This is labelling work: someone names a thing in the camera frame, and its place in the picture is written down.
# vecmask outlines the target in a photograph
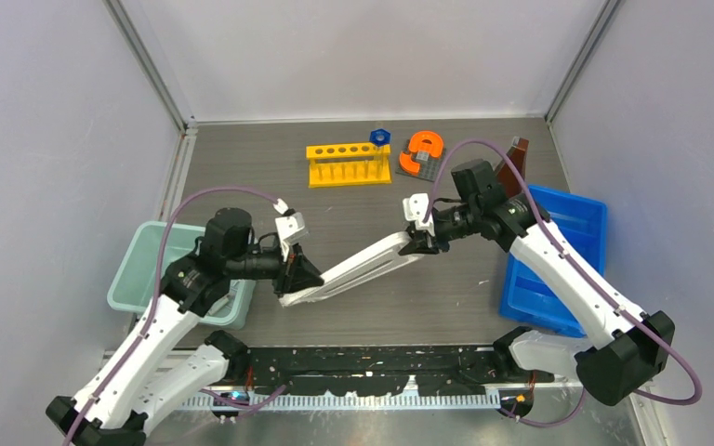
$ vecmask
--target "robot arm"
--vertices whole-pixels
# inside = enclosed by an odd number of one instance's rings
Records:
[[[72,398],[53,399],[48,417],[66,435],[84,413],[73,435],[79,446],[139,446],[196,390],[226,375],[240,376],[247,367],[247,347],[215,332],[187,361],[148,382],[182,336],[229,292],[231,280],[272,280],[278,296],[324,283],[298,244],[307,234],[302,215],[290,210],[275,224],[275,243],[263,247],[251,243],[251,217],[246,211],[219,210],[195,248],[165,270],[153,317],[147,308],[105,367]],[[143,333],[147,322],[149,329]],[[114,369],[118,370],[112,380],[93,399],[95,389]]]
[[[489,163],[461,164],[452,171],[460,200],[449,208],[432,209],[426,218],[425,193],[403,200],[409,222],[405,234],[393,234],[371,245],[323,274],[324,286],[287,295],[285,305],[328,298],[356,284],[408,265],[422,256],[447,252],[452,240],[480,234],[496,242],[534,271],[568,307],[587,333],[586,339],[541,334],[527,328],[514,330],[495,342],[505,350],[511,366],[541,370],[579,379],[600,402],[615,405],[666,366],[668,354],[655,341],[621,317],[593,287],[554,249],[536,222],[523,194],[508,198]],[[546,229],[564,243],[556,223]],[[671,344],[674,323],[662,311],[649,316],[616,291],[575,250],[570,257],[624,309]]]

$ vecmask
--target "blue plastic bin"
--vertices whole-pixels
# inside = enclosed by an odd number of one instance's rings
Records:
[[[602,275],[606,258],[606,204],[540,186],[530,186],[530,191],[535,200],[549,211],[568,243]],[[560,299],[514,256],[508,259],[499,314],[549,328],[560,335],[585,335]]]
[[[164,229],[165,222],[149,221],[136,230],[108,291],[108,305],[111,308],[143,314],[149,306],[154,291],[154,268]],[[187,255],[195,247],[196,237],[202,235],[204,228],[199,226],[174,225],[165,245],[163,272],[171,262]],[[201,323],[233,330],[242,328],[255,286],[255,281],[231,281],[228,303],[204,316]]]

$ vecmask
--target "purple cable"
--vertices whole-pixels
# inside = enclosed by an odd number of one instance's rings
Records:
[[[564,417],[562,420],[559,421],[552,421],[551,423],[545,423],[541,421],[535,421],[535,420],[528,420],[526,418],[518,418],[518,422],[523,424],[523,425],[528,425],[528,426],[533,426],[533,427],[556,427],[556,426],[562,426],[565,423],[571,421],[574,419],[575,416],[578,415],[579,412],[581,412],[582,408],[584,407],[584,402],[587,400],[587,391],[582,389],[581,391],[581,397],[579,397],[579,401],[576,404],[576,407],[568,413],[568,416]],[[504,413],[505,415],[516,418],[516,414],[513,413],[516,409],[516,403],[513,403],[513,407],[510,408],[510,410],[502,409],[501,407],[499,408],[499,411]]]
[[[269,397],[267,397],[267,399],[265,399],[264,401],[262,401],[262,402],[260,402],[260,403],[258,403],[258,404],[253,404],[252,406],[249,406],[250,409],[248,409],[248,410],[246,410],[246,411],[244,411],[244,412],[240,412],[240,413],[239,413],[239,418],[242,418],[242,417],[245,417],[245,416],[250,416],[250,415],[252,415],[252,414],[258,412],[259,409],[261,409],[262,407],[266,406],[267,404],[269,404],[269,403],[275,401],[275,399],[277,399],[278,397],[280,397],[281,395],[283,395],[283,392],[285,392],[285,385],[280,385],[278,388],[275,389],[274,392],[272,392],[272,393],[270,394]]]
[[[265,399],[264,401],[260,402],[259,404],[254,404],[253,406],[250,406],[250,405],[245,404],[245,403],[239,403],[239,402],[236,402],[236,401],[231,401],[231,400],[229,400],[229,399],[227,399],[227,398],[223,398],[223,397],[221,397],[218,393],[216,393],[216,392],[214,392],[214,391],[212,391],[212,390],[209,390],[208,388],[202,388],[202,389],[200,390],[201,393],[205,393],[206,395],[211,396],[211,397],[214,398],[215,400],[218,400],[218,401],[220,401],[220,402],[222,402],[222,403],[224,403],[224,404],[227,404],[227,405],[229,405],[229,406],[231,406],[231,407],[234,407],[234,408],[237,408],[237,409],[246,409],[246,408],[251,408],[251,409],[252,409],[252,408],[255,408],[255,407],[257,407],[257,406],[260,406],[260,407],[258,407],[256,410],[260,409],[261,407],[264,407],[265,405],[269,404],[270,402],[272,402],[273,400],[275,400],[276,398],[278,398],[284,391],[285,391],[285,386],[280,386],[280,387],[278,387],[277,389],[275,389],[275,393],[276,393],[276,394],[273,393],[273,394],[270,395],[267,399]],[[245,412],[240,413],[239,416],[248,416],[248,415],[250,415],[250,414],[251,414],[251,413],[247,413],[247,411],[245,411]],[[147,443],[147,446],[150,446],[150,445],[151,445],[151,446],[165,446],[165,445],[169,445],[169,444],[177,444],[180,440],[182,440],[182,439],[184,439],[184,438],[187,438],[187,437],[189,437],[190,435],[192,435],[192,434],[194,434],[194,433],[200,431],[201,429],[203,429],[203,428],[205,428],[205,427],[207,427],[207,426],[213,425],[213,424],[215,424],[215,422],[204,423],[204,424],[202,424],[202,425],[200,425],[200,426],[197,426],[197,427],[194,427],[194,428],[188,430],[187,432],[185,432],[184,434],[182,434],[181,436],[179,436],[179,437],[176,438],[176,439],[172,439],[171,441],[161,441],[161,442]]]
[[[540,212],[537,210],[537,206],[533,205],[535,200],[532,197],[532,192],[529,190],[529,187],[527,186],[526,181],[524,181],[524,178],[522,177],[522,174],[519,173],[519,169],[516,168],[516,165],[513,164],[513,162],[510,160],[508,155],[503,152],[501,149],[499,149],[499,146],[494,144],[491,141],[485,140],[485,139],[466,139],[464,141],[459,142],[456,144],[456,146],[451,150],[448,151],[447,154],[444,156],[444,159],[442,161],[442,165],[439,168],[439,172],[436,175],[436,180],[433,183],[433,188],[431,189],[431,194],[430,194],[430,202],[429,202],[429,207],[426,210],[426,215],[423,221],[428,220],[431,214],[431,209],[433,208],[433,202],[434,199],[436,198],[436,192],[437,189],[439,188],[439,181],[442,178],[442,173],[444,171],[444,168],[447,166],[447,162],[450,160],[450,157],[453,156],[454,153],[456,153],[459,149],[462,147],[466,146],[467,144],[481,144],[484,145],[485,147],[491,149],[492,151],[495,151],[496,154],[498,154],[501,158],[502,161],[505,162],[505,164],[508,165],[510,171],[513,173],[513,176],[516,177],[516,180],[519,182],[519,185],[522,187],[522,191],[524,193],[524,196],[527,198],[527,201],[530,203],[530,209],[532,209],[532,213],[535,216],[535,221],[537,222],[537,225],[543,230],[544,235],[546,235],[546,238],[549,239],[551,244],[557,249],[557,251],[560,252],[560,254],[568,261],[568,263],[576,270],[576,272],[579,273],[579,275],[584,279],[589,285],[594,289],[601,297],[603,300],[606,301],[609,305],[612,306],[615,310],[620,308],[619,304],[617,301],[615,301],[609,293],[606,292],[597,282],[595,282],[592,277],[590,277],[587,272],[581,268],[581,266],[573,259],[570,254],[567,254],[565,252],[564,247],[560,244],[560,241],[557,240],[556,237],[554,237],[551,232],[549,231],[549,228],[546,227],[544,224],[543,218],[540,216]],[[671,345],[667,344],[666,341],[661,339],[661,337],[657,334],[655,334],[652,330],[647,328],[644,324],[642,324],[640,321],[637,321],[636,318],[630,315],[627,311],[624,309],[620,309],[619,313],[630,323],[632,323],[636,328],[640,329],[645,335],[649,336],[653,341],[660,346],[666,353],[669,354],[674,360],[685,370],[685,372],[688,374],[688,376],[691,378],[691,381],[694,383],[694,394],[686,399],[673,399],[669,397],[662,397],[659,395],[654,395],[652,393],[645,392],[643,390],[634,390],[634,393],[637,395],[641,395],[645,398],[649,398],[650,400],[658,401],[658,402],[663,402],[665,404],[673,404],[673,405],[678,405],[678,406],[688,406],[691,404],[697,403],[701,398],[702,398],[702,382],[699,380],[699,376],[696,375],[696,371],[694,368],[691,366],[691,364],[688,363],[688,361],[685,360],[683,356],[681,356],[680,353],[675,351],[674,348],[672,348]]]
[[[217,392],[209,390],[208,388],[204,388],[201,390],[201,393],[205,393],[206,395],[209,395],[210,397],[214,398],[217,402],[220,402],[222,404],[225,404],[230,407],[234,407],[237,409],[246,409],[244,412],[240,412],[239,416],[249,416],[252,415],[253,413],[258,412],[258,409],[261,409],[262,407],[266,406],[267,404],[275,401],[278,397],[283,395],[283,392],[285,392],[285,386],[279,386],[278,388],[275,389],[274,392],[270,394],[267,399],[265,399],[262,402],[253,404],[252,406],[248,403],[245,402],[237,402],[237,401],[232,401],[229,400],[228,398],[223,398],[221,397]]]
[[[72,444],[73,437],[75,436],[75,431],[78,430],[78,427],[83,422],[86,413],[89,411],[89,409],[91,409],[91,406],[92,404],[94,404],[94,401],[97,400],[99,394],[102,393],[102,390],[107,387],[108,384],[111,383],[113,377],[116,376],[119,370],[122,369],[122,367],[125,365],[125,362],[127,362],[127,360],[132,356],[133,352],[135,352],[136,348],[138,348],[140,341],[142,341],[147,332],[149,332],[149,328],[152,326],[152,321],[154,320],[154,315],[157,313],[157,301],[160,299],[160,280],[163,277],[163,254],[165,253],[165,245],[168,243],[168,236],[171,233],[171,228],[173,227],[174,222],[177,221],[177,217],[179,217],[179,213],[181,213],[182,209],[184,209],[193,200],[196,200],[204,195],[208,195],[214,192],[249,193],[268,200],[272,204],[278,203],[279,200],[277,197],[269,195],[268,193],[262,192],[260,190],[255,190],[253,188],[248,188],[244,186],[220,186],[216,188],[199,190],[193,195],[190,195],[189,197],[182,200],[182,203],[180,203],[179,206],[174,209],[174,212],[171,213],[171,216],[168,218],[168,223],[165,225],[165,229],[163,230],[163,237],[160,239],[160,252],[157,255],[157,263],[154,269],[154,294],[152,295],[152,300],[149,303],[149,315],[146,318],[146,322],[140,329],[139,336],[137,336],[135,340],[133,340],[133,343],[130,344],[129,348],[127,348],[125,354],[119,359],[119,361],[115,363],[111,371],[108,372],[104,378],[102,378],[102,382],[99,383],[99,386],[97,386],[97,388],[95,388],[94,391],[91,392],[89,400],[86,402],[84,407],[81,408],[81,412],[78,414],[78,416],[75,417],[73,423],[70,425],[70,429],[67,431],[67,435],[64,436],[64,441],[61,443],[61,446],[70,446],[70,444]]]

